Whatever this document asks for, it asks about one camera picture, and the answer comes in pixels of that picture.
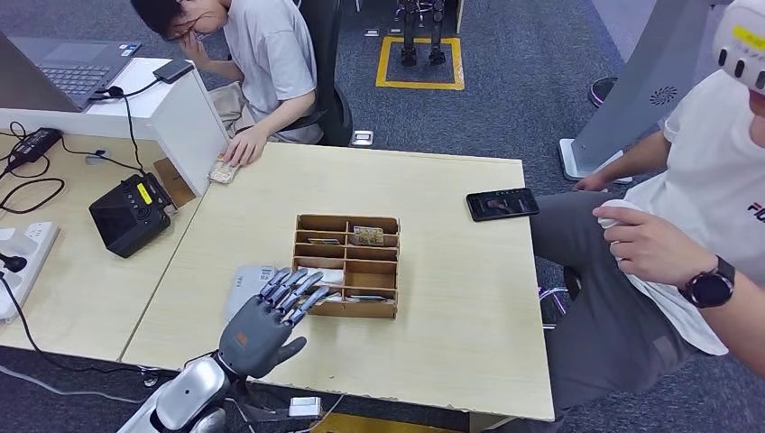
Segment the headset person's left hand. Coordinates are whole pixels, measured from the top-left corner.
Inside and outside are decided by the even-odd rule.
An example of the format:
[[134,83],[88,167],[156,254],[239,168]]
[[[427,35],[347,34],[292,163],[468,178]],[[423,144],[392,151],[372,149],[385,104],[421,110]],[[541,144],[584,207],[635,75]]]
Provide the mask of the headset person's left hand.
[[598,218],[616,222],[604,231],[622,272],[676,287],[716,269],[718,259],[668,221],[627,207],[601,206]]

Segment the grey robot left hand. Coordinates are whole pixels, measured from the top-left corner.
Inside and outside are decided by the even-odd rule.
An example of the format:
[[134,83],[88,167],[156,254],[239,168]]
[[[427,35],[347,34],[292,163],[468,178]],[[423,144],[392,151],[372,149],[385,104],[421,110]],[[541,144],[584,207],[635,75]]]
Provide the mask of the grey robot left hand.
[[219,339],[215,358],[227,375],[263,378],[302,350],[307,339],[289,337],[327,297],[329,287],[321,283],[323,277],[321,271],[285,267],[253,292],[228,320]]

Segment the person's left hand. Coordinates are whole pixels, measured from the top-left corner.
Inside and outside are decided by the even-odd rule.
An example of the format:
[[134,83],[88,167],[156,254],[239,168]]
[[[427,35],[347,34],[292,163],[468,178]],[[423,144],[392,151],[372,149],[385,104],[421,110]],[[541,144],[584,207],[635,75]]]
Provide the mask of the person's left hand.
[[223,160],[230,166],[246,166],[258,159],[268,142],[269,133],[254,125],[238,133],[224,152]]

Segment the person's right hand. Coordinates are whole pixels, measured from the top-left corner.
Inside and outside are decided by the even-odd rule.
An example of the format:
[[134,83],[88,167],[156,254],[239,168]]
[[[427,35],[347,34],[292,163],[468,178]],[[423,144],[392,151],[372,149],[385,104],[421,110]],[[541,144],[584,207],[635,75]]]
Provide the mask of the person's right hand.
[[210,62],[204,44],[198,39],[197,34],[191,30],[178,39],[183,53],[194,62],[199,69],[205,69]]

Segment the headset person's right hand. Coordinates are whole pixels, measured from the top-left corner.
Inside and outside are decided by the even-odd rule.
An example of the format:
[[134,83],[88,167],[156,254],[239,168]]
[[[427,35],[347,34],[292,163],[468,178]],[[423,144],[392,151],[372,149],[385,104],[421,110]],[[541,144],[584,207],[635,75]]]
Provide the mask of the headset person's right hand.
[[613,181],[602,173],[593,173],[579,180],[572,190],[576,191],[604,191]]

